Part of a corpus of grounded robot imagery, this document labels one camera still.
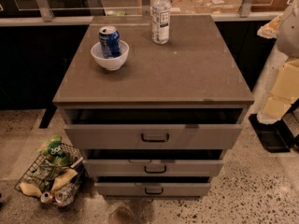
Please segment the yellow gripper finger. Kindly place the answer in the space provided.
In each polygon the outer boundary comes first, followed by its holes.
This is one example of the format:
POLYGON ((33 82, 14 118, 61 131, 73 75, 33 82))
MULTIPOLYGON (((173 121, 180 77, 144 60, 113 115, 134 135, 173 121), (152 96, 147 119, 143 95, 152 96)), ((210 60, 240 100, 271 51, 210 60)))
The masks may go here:
POLYGON ((299 59, 287 61, 278 69, 278 76, 264 107, 258 113, 261 124, 274 124, 282 119, 299 99, 299 59))

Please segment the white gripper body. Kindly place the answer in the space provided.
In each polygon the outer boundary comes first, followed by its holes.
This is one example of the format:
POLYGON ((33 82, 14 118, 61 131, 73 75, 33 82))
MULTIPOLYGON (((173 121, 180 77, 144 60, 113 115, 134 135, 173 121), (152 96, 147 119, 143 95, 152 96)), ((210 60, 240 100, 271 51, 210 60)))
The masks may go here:
POLYGON ((263 38, 277 38, 278 37, 278 27, 281 20, 281 16, 276 16, 273 20, 267 24, 260 27, 257 32, 257 35, 263 38))

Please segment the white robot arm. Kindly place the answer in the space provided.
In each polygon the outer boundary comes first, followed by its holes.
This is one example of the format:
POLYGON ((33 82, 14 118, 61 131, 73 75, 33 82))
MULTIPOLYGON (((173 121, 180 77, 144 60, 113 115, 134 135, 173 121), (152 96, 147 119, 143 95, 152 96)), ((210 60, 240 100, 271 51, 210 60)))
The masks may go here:
POLYGON ((281 16, 263 28, 263 35, 277 39, 278 51, 288 56, 288 61, 278 68, 258 112, 258 121, 273 124, 287 113, 299 99, 299 0, 293 0, 281 16))

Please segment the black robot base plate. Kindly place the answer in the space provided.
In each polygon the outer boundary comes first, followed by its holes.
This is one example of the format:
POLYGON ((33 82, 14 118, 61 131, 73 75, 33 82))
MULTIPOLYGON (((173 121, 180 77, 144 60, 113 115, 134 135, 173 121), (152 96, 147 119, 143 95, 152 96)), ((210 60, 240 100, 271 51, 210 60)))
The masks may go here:
POLYGON ((274 124, 262 124, 256 114, 251 114, 249 121, 265 150, 276 153, 298 148, 299 135, 293 135, 283 119, 274 124))

